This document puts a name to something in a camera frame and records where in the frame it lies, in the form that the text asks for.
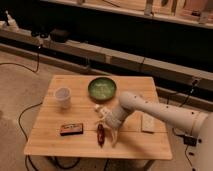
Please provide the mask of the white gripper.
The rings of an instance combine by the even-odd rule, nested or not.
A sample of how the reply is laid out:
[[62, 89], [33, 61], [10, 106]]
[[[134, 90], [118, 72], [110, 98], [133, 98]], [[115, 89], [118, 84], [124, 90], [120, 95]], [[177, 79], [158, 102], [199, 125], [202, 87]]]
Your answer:
[[106, 117], [102, 117], [102, 119], [95, 122], [95, 125], [105, 125], [105, 123], [111, 128], [110, 133], [112, 136], [111, 145], [115, 146], [118, 140], [118, 130], [126, 118], [129, 116], [129, 113], [125, 111], [122, 107], [116, 106], [111, 110], [111, 113]]

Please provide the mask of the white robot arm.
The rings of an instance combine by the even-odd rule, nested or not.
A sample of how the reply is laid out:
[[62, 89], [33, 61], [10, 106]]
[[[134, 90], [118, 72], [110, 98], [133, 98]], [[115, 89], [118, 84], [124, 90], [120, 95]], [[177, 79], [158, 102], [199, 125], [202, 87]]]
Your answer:
[[118, 104], [109, 109], [96, 105], [99, 122], [106, 124], [112, 132], [112, 143], [117, 143], [117, 133], [129, 115], [135, 111], [149, 114], [197, 139], [194, 171], [213, 169], [213, 113], [151, 102], [132, 92], [122, 92]]

